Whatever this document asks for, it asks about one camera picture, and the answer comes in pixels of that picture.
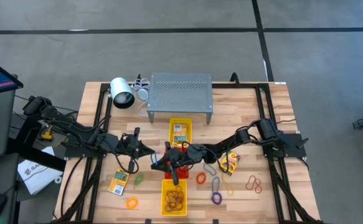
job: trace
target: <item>white paper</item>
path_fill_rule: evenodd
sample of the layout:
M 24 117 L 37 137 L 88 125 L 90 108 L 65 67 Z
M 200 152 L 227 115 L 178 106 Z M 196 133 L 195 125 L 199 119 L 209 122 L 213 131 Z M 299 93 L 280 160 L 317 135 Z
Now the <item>white paper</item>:
M 54 150 L 52 149 L 52 147 L 46 147 L 42 150 L 42 152 L 54 156 Z M 27 181 L 25 181 L 24 183 L 31 195 L 37 194 L 45 186 L 51 183 L 55 178 L 62 175 L 61 171 L 47 168 L 38 163 L 28 160 L 25 160 L 22 163 L 18 164 L 18 173 L 22 180 L 27 179 Z

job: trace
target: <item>white lamp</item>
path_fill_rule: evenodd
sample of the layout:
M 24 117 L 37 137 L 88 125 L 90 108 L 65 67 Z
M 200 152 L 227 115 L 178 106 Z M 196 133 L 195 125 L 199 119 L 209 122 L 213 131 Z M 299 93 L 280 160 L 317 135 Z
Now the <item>white lamp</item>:
M 118 77 L 111 81 L 111 98 L 115 107 L 126 109 L 135 102 L 133 92 L 124 78 Z

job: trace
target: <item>orange rubber band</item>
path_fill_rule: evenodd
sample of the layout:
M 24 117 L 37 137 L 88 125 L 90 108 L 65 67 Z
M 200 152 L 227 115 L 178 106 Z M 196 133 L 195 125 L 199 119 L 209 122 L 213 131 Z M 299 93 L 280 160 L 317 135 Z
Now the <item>orange rubber band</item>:
M 135 209 L 137 207 L 137 205 L 138 205 L 138 200 L 135 197 L 129 198 L 126 201 L 126 208 L 128 208 L 128 209 Z
M 200 176 L 204 176 L 204 179 L 202 181 L 199 181 Z M 196 175 L 196 182 L 198 184 L 203 184 L 205 181 L 206 181 L 206 174 L 204 172 L 200 172 L 198 173 L 198 175 Z

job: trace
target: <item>yellow bin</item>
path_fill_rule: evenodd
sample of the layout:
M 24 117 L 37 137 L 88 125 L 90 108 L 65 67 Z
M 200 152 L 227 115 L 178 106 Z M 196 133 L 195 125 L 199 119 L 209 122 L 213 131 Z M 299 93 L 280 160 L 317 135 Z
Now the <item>yellow bin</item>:
M 171 118 L 169 125 L 169 142 L 172 147 L 181 147 L 181 143 L 174 142 L 174 125 L 185 124 L 187 126 L 187 142 L 192 143 L 192 119 L 190 118 Z
M 182 203 L 176 202 L 176 195 L 183 196 Z M 181 217 L 187 215 L 187 180 L 179 180 L 174 186 L 173 180 L 162 180 L 161 214 L 163 216 Z

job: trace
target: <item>red object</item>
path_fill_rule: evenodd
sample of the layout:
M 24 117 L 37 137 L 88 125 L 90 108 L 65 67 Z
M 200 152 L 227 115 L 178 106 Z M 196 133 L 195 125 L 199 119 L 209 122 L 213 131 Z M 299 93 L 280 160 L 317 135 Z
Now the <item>red object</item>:
M 185 167 L 180 167 L 176 169 L 176 174 L 178 176 L 179 179 L 188 179 L 188 166 Z M 171 177 L 171 173 L 169 172 L 165 172 L 164 173 L 164 178 L 165 179 L 173 179 Z
M 202 181 L 199 181 L 200 176 L 204 176 L 204 179 Z M 206 181 L 206 174 L 204 172 L 200 172 L 198 173 L 198 175 L 196 175 L 196 182 L 198 184 L 203 184 L 205 181 Z

